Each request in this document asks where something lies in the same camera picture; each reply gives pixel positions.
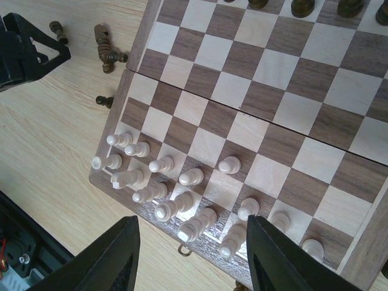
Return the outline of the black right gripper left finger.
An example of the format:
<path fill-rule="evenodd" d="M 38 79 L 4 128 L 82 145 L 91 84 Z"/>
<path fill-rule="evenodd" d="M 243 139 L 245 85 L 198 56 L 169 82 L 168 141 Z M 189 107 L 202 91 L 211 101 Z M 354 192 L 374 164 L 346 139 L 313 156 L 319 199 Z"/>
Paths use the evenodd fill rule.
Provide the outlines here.
<path fill-rule="evenodd" d="M 139 262 L 137 216 L 125 216 L 30 290 L 134 290 Z"/>

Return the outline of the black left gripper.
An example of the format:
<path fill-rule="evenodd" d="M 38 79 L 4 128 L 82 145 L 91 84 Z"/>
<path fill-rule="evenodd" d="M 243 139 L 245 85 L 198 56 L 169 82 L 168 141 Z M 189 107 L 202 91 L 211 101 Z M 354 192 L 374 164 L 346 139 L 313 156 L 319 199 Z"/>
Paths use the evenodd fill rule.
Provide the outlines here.
<path fill-rule="evenodd" d="M 71 58 L 58 21 L 50 23 L 58 39 L 46 35 L 17 13 L 1 18 L 1 90 L 37 81 Z"/>

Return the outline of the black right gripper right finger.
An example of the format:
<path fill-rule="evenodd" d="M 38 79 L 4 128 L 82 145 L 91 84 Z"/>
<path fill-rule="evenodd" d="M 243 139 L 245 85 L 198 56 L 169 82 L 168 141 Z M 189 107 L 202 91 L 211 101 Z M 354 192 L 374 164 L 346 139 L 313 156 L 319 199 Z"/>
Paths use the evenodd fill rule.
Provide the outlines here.
<path fill-rule="evenodd" d="M 247 220 L 253 290 L 358 290 L 313 259 L 263 216 Z"/>

